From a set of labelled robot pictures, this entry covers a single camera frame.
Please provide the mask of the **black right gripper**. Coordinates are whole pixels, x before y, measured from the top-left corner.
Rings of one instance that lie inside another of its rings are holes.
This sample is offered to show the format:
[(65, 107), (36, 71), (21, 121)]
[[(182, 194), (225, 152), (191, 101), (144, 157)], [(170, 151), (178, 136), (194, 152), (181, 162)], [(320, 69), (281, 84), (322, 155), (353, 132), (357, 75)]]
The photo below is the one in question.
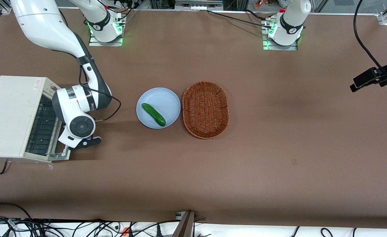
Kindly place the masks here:
[(101, 143), (101, 137), (100, 136), (91, 136), (88, 138), (82, 139), (79, 144), (76, 147), (69, 147), (69, 150), (78, 150), (82, 148), (87, 148), (90, 146), (95, 146)]

